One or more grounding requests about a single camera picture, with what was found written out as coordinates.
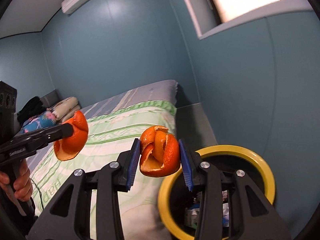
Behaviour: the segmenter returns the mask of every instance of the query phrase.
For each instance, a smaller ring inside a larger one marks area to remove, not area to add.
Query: bed sheet
[[[163,80],[155,82],[149,85],[129,90],[120,95],[95,103],[91,106],[84,107],[81,109],[81,111],[82,113],[84,113],[86,119],[89,119],[95,116],[110,114],[111,112],[126,108],[140,102],[152,100],[164,100],[175,105],[177,85],[178,83],[175,80]],[[50,147],[52,147],[52,144],[49,144],[47,147],[38,150],[36,155],[31,156],[27,159],[27,163],[31,172],[43,159],[44,155],[48,152],[48,149],[50,149]]]
[[[89,118],[88,140],[76,158],[61,162],[51,147],[32,172],[31,178],[42,193],[44,206],[75,169],[82,168],[86,172],[101,169],[116,160],[120,152],[129,150],[134,139],[139,138],[146,128],[163,125],[169,128],[170,133],[175,134],[175,114],[176,108],[170,102],[152,100]],[[162,179],[146,177],[138,168],[131,190],[128,193],[118,193],[125,239],[170,239],[156,206]],[[36,205],[36,215],[40,215],[42,208],[38,189],[33,191],[32,198]],[[93,191],[90,215],[92,239],[96,238],[95,210],[96,191]]]

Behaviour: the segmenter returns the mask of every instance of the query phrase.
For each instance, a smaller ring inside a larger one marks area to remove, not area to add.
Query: gray striped mattress cover
[[[103,114],[110,114],[113,111],[151,100],[165,100],[175,105],[177,86],[178,83],[175,80],[159,81],[129,90],[91,106],[84,107],[81,109],[81,112],[84,113],[86,119],[89,119]],[[52,144],[49,144],[47,147],[38,150],[36,155],[27,158],[27,163],[31,172],[36,168],[51,146]]]

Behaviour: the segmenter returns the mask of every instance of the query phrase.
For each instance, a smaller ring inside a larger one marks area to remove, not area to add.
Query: white window ledge
[[[205,39],[216,33],[222,32],[224,30],[230,29],[232,27],[235,27],[253,20],[257,20],[260,18],[277,15],[277,14],[288,13],[288,12],[313,11],[308,0],[280,0],[274,3],[267,4],[260,8],[257,8],[255,10],[252,10],[226,23],[222,23],[212,28],[211,30],[207,31],[206,33],[202,33],[200,29],[200,24],[196,17],[192,3],[190,2],[190,0],[184,0],[184,1],[187,5],[193,25],[196,29],[196,34],[198,36],[198,39],[200,40]]]

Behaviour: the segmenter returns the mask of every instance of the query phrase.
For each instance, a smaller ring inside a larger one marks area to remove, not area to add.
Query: orange
[[[179,144],[168,128],[152,126],[141,137],[140,171],[149,177],[171,175],[180,168]]]
[[[88,139],[88,124],[81,111],[76,111],[74,116],[64,123],[72,125],[73,134],[53,143],[56,157],[61,161],[71,160],[78,155]]]

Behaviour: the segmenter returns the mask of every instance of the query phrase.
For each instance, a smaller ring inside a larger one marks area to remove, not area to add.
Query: floor
[[[201,103],[177,109],[177,138],[183,139],[190,151],[217,145]]]

